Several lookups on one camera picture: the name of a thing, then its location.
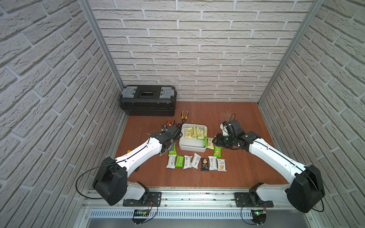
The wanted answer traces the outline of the black cookie packet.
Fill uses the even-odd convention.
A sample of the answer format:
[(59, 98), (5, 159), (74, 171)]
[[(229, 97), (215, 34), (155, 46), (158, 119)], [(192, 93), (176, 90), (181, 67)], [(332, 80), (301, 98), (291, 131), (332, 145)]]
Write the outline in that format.
[(209, 159), (208, 158), (201, 158), (201, 171), (207, 172), (209, 171)]

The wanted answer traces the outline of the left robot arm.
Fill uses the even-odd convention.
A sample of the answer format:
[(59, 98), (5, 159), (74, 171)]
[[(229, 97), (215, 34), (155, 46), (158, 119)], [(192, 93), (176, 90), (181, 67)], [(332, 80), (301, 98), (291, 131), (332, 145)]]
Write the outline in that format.
[(181, 136), (181, 127), (172, 125), (165, 131), (151, 134), (143, 144), (126, 155), (115, 159), (107, 157), (97, 171), (94, 190), (110, 206), (121, 200), (127, 205), (145, 205), (149, 200), (149, 189), (140, 182), (129, 182), (128, 177), (151, 157), (168, 152)]

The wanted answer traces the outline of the grey storage box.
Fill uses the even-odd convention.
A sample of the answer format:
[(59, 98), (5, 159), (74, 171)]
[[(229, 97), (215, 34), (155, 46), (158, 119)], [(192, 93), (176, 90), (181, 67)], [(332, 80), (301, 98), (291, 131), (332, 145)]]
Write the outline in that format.
[(204, 139), (185, 138), (185, 129), (190, 127), (198, 127), (201, 130), (207, 130), (206, 125), (185, 123), (182, 125), (182, 137), (179, 139), (179, 147), (181, 150), (204, 153), (206, 151), (206, 143)]

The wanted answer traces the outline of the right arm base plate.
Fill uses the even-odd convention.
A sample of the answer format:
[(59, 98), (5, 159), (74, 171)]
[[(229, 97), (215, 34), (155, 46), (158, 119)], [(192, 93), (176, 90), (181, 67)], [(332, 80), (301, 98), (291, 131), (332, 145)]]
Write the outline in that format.
[(235, 192), (235, 203), (237, 208), (260, 207), (273, 208), (272, 201), (263, 201), (255, 193), (252, 192)]

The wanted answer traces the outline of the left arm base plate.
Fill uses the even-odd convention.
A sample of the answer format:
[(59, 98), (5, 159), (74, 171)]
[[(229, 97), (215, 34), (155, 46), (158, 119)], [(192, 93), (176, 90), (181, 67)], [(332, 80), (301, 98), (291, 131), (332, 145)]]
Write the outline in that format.
[(145, 193), (141, 199), (125, 199), (123, 201), (124, 207), (160, 207), (162, 192), (148, 192)]

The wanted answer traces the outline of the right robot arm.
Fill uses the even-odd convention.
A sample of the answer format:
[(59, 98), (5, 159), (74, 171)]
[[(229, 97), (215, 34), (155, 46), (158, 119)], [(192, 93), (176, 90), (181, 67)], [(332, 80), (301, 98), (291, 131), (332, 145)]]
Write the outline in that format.
[(318, 203), (323, 203), (325, 190), (321, 172), (316, 166), (305, 166), (272, 147), (258, 134), (244, 132), (235, 119), (223, 122), (220, 128), (222, 133), (215, 136), (214, 145), (230, 150), (245, 150), (262, 159), (288, 182), (282, 185), (259, 182), (251, 187), (248, 201), (253, 206), (277, 201), (289, 203), (298, 211), (308, 213)]

